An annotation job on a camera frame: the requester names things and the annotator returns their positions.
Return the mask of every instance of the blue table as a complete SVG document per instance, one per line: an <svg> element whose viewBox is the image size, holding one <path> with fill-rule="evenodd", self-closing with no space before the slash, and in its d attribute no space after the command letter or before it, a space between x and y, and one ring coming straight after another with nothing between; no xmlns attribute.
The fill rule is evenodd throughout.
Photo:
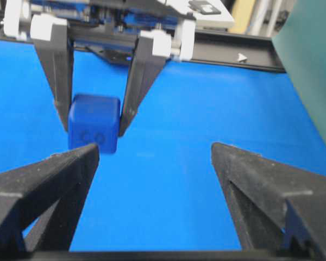
<svg viewBox="0 0 326 261"><path fill-rule="evenodd" d="M75 53L74 94L123 98L127 67ZM34 47L0 41L0 172L67 150ZM211 165L220 141L326 175L326 147L286 74L169 62L102 155L71 250L240 248Z"/></svg>

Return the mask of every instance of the green panel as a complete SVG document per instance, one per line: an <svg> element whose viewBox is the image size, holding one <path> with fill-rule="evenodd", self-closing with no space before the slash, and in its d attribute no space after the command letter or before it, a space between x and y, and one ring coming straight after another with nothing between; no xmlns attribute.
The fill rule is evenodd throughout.
<svg viewBox="0 0 326 261"><path fill-rule="evenodd" d="M299 0L273 42L326 143L326 0Z"/></svg>

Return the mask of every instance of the cube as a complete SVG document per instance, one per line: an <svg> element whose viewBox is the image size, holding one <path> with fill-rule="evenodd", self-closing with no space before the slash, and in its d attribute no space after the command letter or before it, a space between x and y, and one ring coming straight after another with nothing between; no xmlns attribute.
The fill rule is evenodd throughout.
<svg viewBox="0 0 326 261"><path fill-rule="evenodd" d="M96 143L100 153L115 153L120 105L116 97L76 95L68 117L69 149Z"/></svg>

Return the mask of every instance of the robotic arm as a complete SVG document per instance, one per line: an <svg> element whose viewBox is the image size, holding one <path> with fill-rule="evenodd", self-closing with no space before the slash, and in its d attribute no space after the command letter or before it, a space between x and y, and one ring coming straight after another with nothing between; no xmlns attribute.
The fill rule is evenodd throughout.
<svg viewBox="0 0 326 261"><path fill-rule="evenodd" d="M65 131L74 46L132 52L123 136L166 60L191 60L196 27L206 24L230 27L233 18L219 0L7 0L4 32L34 43Z"/></svg>

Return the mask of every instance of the white arrow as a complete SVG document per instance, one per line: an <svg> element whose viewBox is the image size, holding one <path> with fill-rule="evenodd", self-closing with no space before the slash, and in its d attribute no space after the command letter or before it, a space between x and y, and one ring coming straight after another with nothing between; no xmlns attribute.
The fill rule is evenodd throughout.
<svg viewBox="0 0 326 261"><path fill-rule="evenodd" d="M247 59L248 58L244 54L242 54L242 53L238 54L238 62L245 63L247 61Z"/></svg>

